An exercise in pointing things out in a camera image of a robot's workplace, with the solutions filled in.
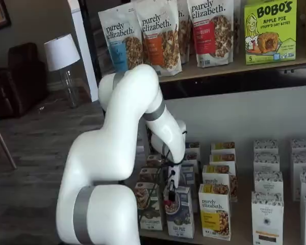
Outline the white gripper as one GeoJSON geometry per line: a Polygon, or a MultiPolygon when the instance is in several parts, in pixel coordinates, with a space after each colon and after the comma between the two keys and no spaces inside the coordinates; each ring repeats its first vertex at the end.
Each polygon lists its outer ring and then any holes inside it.
{"type": "Polygon", "coordinates": [[[179,186],[181,165],[172,164],[168,167],[168,200],[175,200],[175,189],[179,186]]]}

